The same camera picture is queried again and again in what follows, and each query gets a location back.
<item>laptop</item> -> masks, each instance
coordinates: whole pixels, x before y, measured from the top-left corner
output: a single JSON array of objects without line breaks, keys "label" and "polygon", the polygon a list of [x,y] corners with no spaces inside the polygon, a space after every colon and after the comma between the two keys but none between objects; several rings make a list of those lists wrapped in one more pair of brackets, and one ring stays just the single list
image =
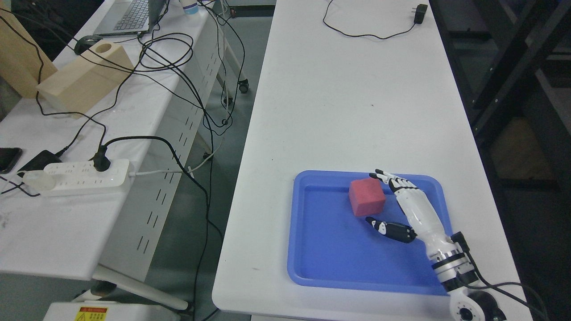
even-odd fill
[{"label": "laptop", "polygon": [[116,0],[94,35],[128,35],[149,32],[159,19],[165,0]]}]

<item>yellow warning sticker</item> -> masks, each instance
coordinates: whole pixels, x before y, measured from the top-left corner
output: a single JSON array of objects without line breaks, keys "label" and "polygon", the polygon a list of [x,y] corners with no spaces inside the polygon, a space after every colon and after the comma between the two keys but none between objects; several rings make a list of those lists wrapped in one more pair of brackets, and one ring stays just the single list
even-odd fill
[{"label": "yellow warning sticker", "polygon": [[107,308],[81,307],[75,316],[75,321],[105,321]]}]

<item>laptop keyboard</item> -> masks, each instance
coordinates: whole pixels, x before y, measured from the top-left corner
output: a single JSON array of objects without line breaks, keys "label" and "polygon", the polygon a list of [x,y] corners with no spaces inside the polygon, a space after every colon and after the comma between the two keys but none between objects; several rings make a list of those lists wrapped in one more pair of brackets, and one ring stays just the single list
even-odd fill
[{"label": "laptop keyboard", "polygon": [[138,29],[147,21],[147,0],[133,0],[125,15],[117,22],[113,30]]}]

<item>wooden stand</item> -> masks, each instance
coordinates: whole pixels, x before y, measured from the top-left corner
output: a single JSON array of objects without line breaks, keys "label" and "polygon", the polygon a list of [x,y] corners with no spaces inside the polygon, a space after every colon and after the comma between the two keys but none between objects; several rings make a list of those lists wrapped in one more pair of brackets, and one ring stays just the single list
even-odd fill
[{"label": "wooden stand", "polygon": [[[119,86],[133,69],[133,64],[121,45],[100,40],[91,47],[91,50],[96,54],[85,51],[81,57],[37,86],[40,94],[53,108],[59,111],[85,113]],[[102,57],[121,67],[103,60]]]},{"label": "wooden stand", "polygon": [[[2,1],[0,1],[0,8],[7,10]],[[58,69],[14,15],[0,10],[0,17],[4,18],[26,40],[38,47],[39,57],[33,45],[24,41],[8,27],[6,22],[0,19],[0,77],[4,78],[20,96],[34,98],[41,62],[43,61],[41,80],[48,78]]]}]

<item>red foam block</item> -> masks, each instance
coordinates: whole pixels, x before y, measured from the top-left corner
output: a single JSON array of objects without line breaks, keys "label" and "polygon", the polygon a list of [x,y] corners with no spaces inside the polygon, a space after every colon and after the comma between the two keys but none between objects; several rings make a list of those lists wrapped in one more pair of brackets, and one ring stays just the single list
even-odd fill
[{"label": "red foam block", "polygon": [[378,179],[365,178],[351,182],[349,200],[355,216],[381,213],[385,206],[385,193]]}]

